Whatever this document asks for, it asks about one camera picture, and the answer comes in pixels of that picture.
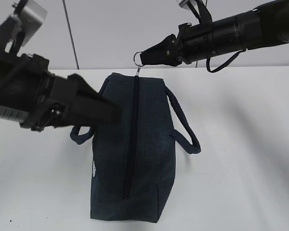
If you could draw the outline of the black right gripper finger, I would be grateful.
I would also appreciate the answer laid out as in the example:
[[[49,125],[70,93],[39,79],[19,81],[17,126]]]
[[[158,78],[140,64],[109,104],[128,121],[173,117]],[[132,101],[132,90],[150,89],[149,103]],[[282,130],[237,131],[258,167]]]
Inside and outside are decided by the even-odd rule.
[[[168,57],[168,56],[158,57],[156,62],[157,62],[157,65],[168,65],[168,66],[179,66],[180,65],[180,60],[178,58]]]
[[[157,58],[161,56],[175,57],[176,47],[174,46],[176,40],[175,35],[169,35],[157,45],[148,48],[140,54],[140,59],[144,65],[157,65]]]

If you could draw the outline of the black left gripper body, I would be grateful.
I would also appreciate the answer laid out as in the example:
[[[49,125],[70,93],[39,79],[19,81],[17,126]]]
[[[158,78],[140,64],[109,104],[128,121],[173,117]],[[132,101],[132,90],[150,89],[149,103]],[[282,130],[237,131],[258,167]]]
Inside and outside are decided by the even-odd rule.
[[[30,100],[21,128],[41,132],[45,127],[69,126],[68,115],[79,90],[79,83],[71,78],[57,76],[48,70],[49,60],[33,54],[21,55],[26,60],[18,72],[25,77],[24,93]]]

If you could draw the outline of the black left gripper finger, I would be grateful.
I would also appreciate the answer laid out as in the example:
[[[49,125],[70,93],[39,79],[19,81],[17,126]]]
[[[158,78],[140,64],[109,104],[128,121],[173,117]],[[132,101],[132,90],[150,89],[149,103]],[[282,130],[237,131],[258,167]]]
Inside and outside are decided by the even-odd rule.
[[[72,74],[67,77],[68,81],[75,82],[78,85],[77,95],[88,98],[101,98],[102,96],[95,91],[86,81],[85,79],[78,75]]]
[[[121,108],[95,91],[78,94],[72,103],[72,125],[92,127],[120,120]]]

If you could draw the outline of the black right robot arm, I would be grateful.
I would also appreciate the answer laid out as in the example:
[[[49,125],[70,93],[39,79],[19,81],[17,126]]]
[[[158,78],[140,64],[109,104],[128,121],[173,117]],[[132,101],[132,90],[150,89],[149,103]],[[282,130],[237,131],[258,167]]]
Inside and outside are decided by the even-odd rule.
[[[233,52],[219,68],[228,66],[247,50],[289,43],[289,0],[274,0],[253,10],[213,21],[201,0],[182,0],[199,23],[179,25],[179,34],[167,36],[157,45],[141,52],[143,65],[178,66]]]

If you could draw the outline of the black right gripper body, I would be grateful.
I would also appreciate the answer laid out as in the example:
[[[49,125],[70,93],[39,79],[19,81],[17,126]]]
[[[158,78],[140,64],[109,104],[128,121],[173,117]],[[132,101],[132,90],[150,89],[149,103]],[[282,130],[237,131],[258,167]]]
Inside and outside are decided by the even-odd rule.
[[[191,64],[210,57],[212,52],[212,24],[178,26],[179,33],[170,35],[170,65]]]

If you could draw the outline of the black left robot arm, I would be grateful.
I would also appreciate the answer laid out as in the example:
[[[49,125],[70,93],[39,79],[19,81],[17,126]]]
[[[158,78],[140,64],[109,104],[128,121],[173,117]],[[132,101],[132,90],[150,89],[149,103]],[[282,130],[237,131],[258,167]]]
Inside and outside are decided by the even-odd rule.
[[[95,127],[116,124],[119,106],[96,92],[83,77],[60,77],[48,70],[42,56],[6,52],[7,43],[21,31],[21,20],[11,14],[0,25],[0,118],[32,131],[46,127]]]

